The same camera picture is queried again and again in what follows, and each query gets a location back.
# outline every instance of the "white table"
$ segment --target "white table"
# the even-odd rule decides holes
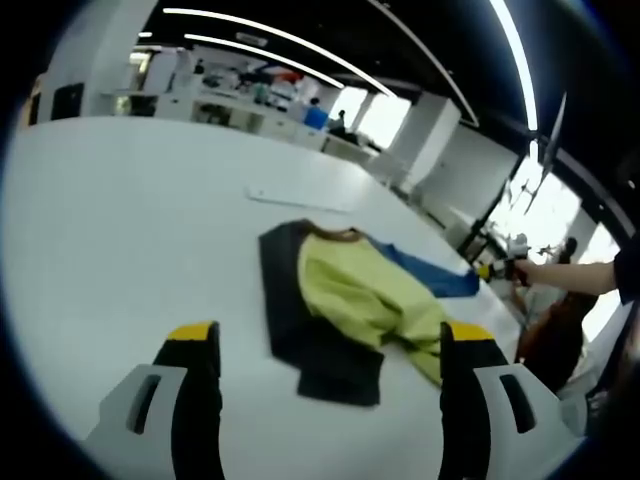
[[[350,214],[248,200],[285,189]],[[257,136],[184,122],[82,118],[21,133],[6,166],[2,274],[25,365],[55,418],[83,439],[100,400],[169,331],[221,323],[221,458],[229,479],[436,478],[439,390],[388,347],[381,405],[296,395],[272,358],[257,237],[308,217],[354,225],[462,272],[460,257],[359,166]],[[491,290],[443,300],[513,357],[518,327]]]

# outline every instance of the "white strip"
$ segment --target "white strip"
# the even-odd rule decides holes
[[[352,65],[351,63],[347,62],[345,59],[340,58],[337,55],[334,55],[333,53],[325,50],[322,47],[319,47],[318,45],[315,45],[315,44],[313,44],[311,42],[308,42],[308,41],[306,41],[306,40],[304,40],[304,39],[302,39],[300,37],[297,37],[295,35],[291,35],[290,33],[287,33],[287,32],[285,32],[283,30],[278,30],[277,28],[273,28],[273,27],[270,27],[268,25],[264,25],[262,23],[254,22],[252,20],[247,20],[245,18],[234,17],[233,15],[225,15],[223,13],[206,12],[204,10],[191,10],[189,8],[164,8],[162,11],[164,13],[171,13],[171,14],[178,14],[178,15],[195,15],[195,16],[199,16],[199,17],[216,18],[218,20],[226,20],[228,22],[240,23],[240,24],[246,25],[248,27],[256,28],[258,30],[263,30],[263,31],[269,32],[269,33],[271,33],[273,35],[277,35],[279,37],[286,38],[287,40],[291,40],[292,42],[296,42],[297,44],[302,45],[303,47],[307,47],[308,49],[313,50],[314,52],[317,52],[320,55],[323,55],[323,56],[327,57],[328,59],[333,60],[334,62],[342,65],[344,68],[346,68],[348,70],[351,70],[353,73],[358,75],[360,78],[362,78],[363,80],[369,82],[371,85],[376,87],[382,93],[384,93],[384,94],[386,94],[386,95],[388,95],[390,97],[397,97],[397,95],[395,93],[393,93],[387,87],[382,85],[382,83],[377,81],[371,75],[367,75],[365,72],[360,70],[355,65]]]
[[[529,65],[527,64],[527,56],[524,53],[522,41],[518,30],[516,29],[513,18],[509,13],[509,9],[504,3],[504,0],[490,0],[493,9],[498,15],[498,19],[502,24],[502,29],[507,35],[513,58],[516,61],[518,67],[518,75],[520,76],[520,84],[522,85],[522,94],[524,95],[524,106],[527,110],[527,124],[529,130],[535,132],[538,130],[538,114],[536,112],[536,99],[533,94],[533,82],[531,81],[531,73],[529,72]]]
[[[193,35],[191,33],[185,33],[184,38],[188,38],[189,40],[199,40],[201,42],[209,42],[209,43],[217,43],[218,45],[226,45],[227,47],[239,48],[240,50],[246,50],[247,52],[255,53],[256,55],[262,55],[263,57],[272,58],[273,60],[277,60],[280,63],[285,63],[287,65],[291,65],[298,70],[302,70],[303,72],[307,72],[314,77],[318,77],[321,80],[324,80],[327,83],[337,87],[344,88],[344,84],[334,80],[328,75],[324,73],[320,73],[313,68],[302,65],[301,63],[295,62],[293,60],[289,60],[288,58],[281,57],[280,55],[276,55],[275,53],[267,52],[266,50],[261,50],[259,48],[250,47],[249,45],[245,45],[243,43],[230,42],[229,40],[223,40],[221,38],[212,38],[205,37],[203,35]]]
[[[402,21],[398,17],[396,17],[393,13],[391,13],[391,11],[388,8],[386,8],[383,5],[381,5],[376,0],[367,0],[367,1],[371,5],[376,7],[378,10],[380,10],[382,12],[382,14],[385,15],[389,20],[391,20],[393,23],[395,23],[398,26],[398,28],[400,28],[400,30],[402,30],[407,37],[409,37],[411,40],[413,40],[413,43],[415,43],[418,46],[418,48],[420,48],[420,50],[422,50],[422,52],[427,57],[429,57],[429,60],[431,60],[433,62],[433,64],[440,71],[440,73],[445,78],[445,80],[449,83],[449,85],[451,85],[451,88],[456,93],[456,95],[460,99],[460,102],[462,103],[464,108],[467,110],[467,113],[469,114],[469,116],[473,120],[474,126],[475,127],[479,127],[480,126],[480,122],[478,122],[478,117],[476,116],[476,114],[472,110],[471,105],[469,105],[469,102],[467,102],[467,99],[462,94],[462,91],[460,91],[460,88],[458,87],[456,82],[453,80],[453,78],[451,78],[451,75],[449,75],[449,72],[447,72],[447,69],[444,68],[442,66],[442,64],[440,63],[440,61],[436,58],[436,56],[433,53],[431,53],[431,50],[429,50],[427,48],[427,46],[424,43],[422,43],[422,40],[420,40],[416,36],[416,34],[413,33],[411,31],[411,29],[409,29],[409,27],[407,27],[404,23],[402,23]]]

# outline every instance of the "office desk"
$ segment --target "office desk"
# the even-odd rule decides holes
[[[260,203],[247,186],[339,198],[350,213]],[[9,153],[2,274],[25,366],[55,418],[84,438],[98,404],[176,326],[221,324],[220,454],[229,479],[436,478],[439,389],[385,347],[381,405],[296,395],[272,358],[258,235],[308,217],[356,226],[454,271],[462,259],[361,167],[228,129],[145,118],[36,125]],[[518,326],[482,285],[443,300],[513,358]]]

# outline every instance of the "black ceiling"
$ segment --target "black ceiling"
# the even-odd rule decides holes
[[[480,118],[480,130],[511,149],[524,147],[514,125],[526,125],[520,81],[506,36],[489,0],[388,0],[388,8],[436,55]],[[635,213],[634,192],[616,176],[624,154],[640,143],[639,2],[507,0],[531,71],[540,130],[552,128],[563,92],[568,104],[561,146],[585,164]],[[366,0],[211,2],[160,0],[145,30],[149,43],[188,44],[185,33],[229,40],[238,31],[269,41],[267,50],[329,75],[343,67],[296,43],[242,25],[182,15],[164,7],[216,11],[298,35],[373,76],[419,85],[457,101],[417,46]]]

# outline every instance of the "led light strip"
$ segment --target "led light strip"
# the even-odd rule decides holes
[[[382,93],[384,93],[384,94],[386,94],[386,95],[388,95],[390,97],[394,97],[394,98],[397,97],[397,95],[395,93],[393,93],[391,90],[389,90],[387,87],[385,87],[382,83],[380,83],[378,80],[373,78],[371,75],[366,74],[365,72],[360,70],[355,65],[352,65],[351,63],[347,62],[343,58],[340,58],[337,55],[334,55],[333,53],[325,50],[322,47],[319,47],[318,45],[315,45],[315,44],[313,44],[311,42],[308,42],[308,41],[306,41],[306,40],[304,40],[304,39],[302,39],[300,37],[297,37],[295,35],[287,33],[287,32],[285,32],[283,30],[278,30],[277,28],[273,28],[273,27],[270,27],[268,25],[264,25],[262,23],[254,22],[252,20],[247,20],[245,18],[234,17],[233,15],[225,15],[225,14],[216,13],[216,12],[207,12],[207,11],[204,11],[204,10],[192,10],[192,9],[189,9],[189,8],[164,8],[162,11],[164,13],[168,13],[168,14],[194,15],[194,16],[198,16],[198,17],[208,17],[208,18],[215,18],[215,19],[218,19],[218,20],[226,20],[228,22],[239,23],[239,24],[242,24],[242,25],[246,25],[247,27],[256,28],[258,30],[263,30],[265,32],[269,32],[269,33],[271,33],[273,35],[277,35],[279,37],[286,38],[287,40],[291,40],[292,42],[295,42],[295,43],[297,43],[299,45],[302,45],[303,47],[307,47],[308,49],[313,50],[314,52],[319,53],[320,55],[323,55],[323,56],[327,57],[330,60],[333,60],[334,62],[338,63],[339,65],[342,65],[344,68],[346,68],[348,70],[351,70],[353,73],[358,75],[360,78],[362,78],[363,80],[369,82],[371,85],[376,87]]]
[[[292,67],[297,68],[298,70],[302,70],[303,72],[307,72],[307,73],[313,75],[314,77],[318,77],[320,80],[324,80],[325,82],[330,83],[334,87],[344,88],[344,84],[343,83],[340,83],[337,80],[334,80],[333,78],[331,78],[328,75],[325,75],[324,73],[320,73],[319,71],[314,70],[313,68],[309,68],[309,67],[307,67],[305,65],[302,65],[301,63],[295,62],[293,60],[289,60],[288,58],[281,57],[280,55],[276,55],[275,53],[267,52],[266,50],[261,50],[259,48],[250,47],[249,45],[245,45],[243,43],[230,42],[229,40],[223,40],[221,38],[205,37],[203,35],[194,35],[194,34],[191,34],[191,33],[185,33],[184,38],[187,38],[189,40],[199,40],[201,42],[217,43],[218,45],[226,45],[227,47],[233,47],[233,48],[239,48],[240,50],[246,50],[247,52],[252,52],[252,53],[255,53],[257,55],[262,55],[263,57],[271,58],[273,60],[277,60],[278,62],[286,63],[287,65],[291,65]]]
[[[527,63],[527,56],[524,53],[524,47],[518,35],[511,13],[504,3],[504,0],[490,0],[493,9],[498,15],[500,24],[504,33],[507,35],[509,46],[511,47],[511,53],[516,61],[516,67],[518,67],[518,75],[520,76],[520,85],[522,85],[522,94],[524,95],[524,106],[527,110],[527,124],[529,130],[535,132],[538,130],[538,114],[536,112],[536,99],[533,93],[533,82],[531,81],[531,73],[529,72],[529,65]]]
[[[429,60],[433,62],[435,67],[438,69],[438,71],[442,74],[442,76],[449,83],[453,91],[456,93],[456,95],[460,99],[460,102],[462,103],[464,108],[467,110],[467,113],[469,114],[469,116],[471,117],[471,120],[473,121],[473,125],[476,127],[479,127],[480,122],[478,122],[478,117],[476,116],[475,112],[471,108],[471,105],[469,105],[469,102],[467,102],[467,99],[462,94],[462,91],[460,90],[456,82],[453,80],[451,75],[449,75],[449,72],[447,72],[447,69],[444,68],[444,66],[440,63],[440,61],[436,58],[436,56],[431,52],[431,50],[429,50],[427,46],[422,42],[422,40],[420,40],[417,37],[417,35],[413,33],[411,29],[407,27],[398,17],[396,17],[388,8],[381,5],[380,2],[376,0],[368,0],[368,2],[374,7],[376,7],[385,17],[387,17],[389,20],[395,23],[396,26],[400,30],[402,30],[404,34],[407,37],[409,37],[420,50],[422,50],[422,52],[429,58]]]

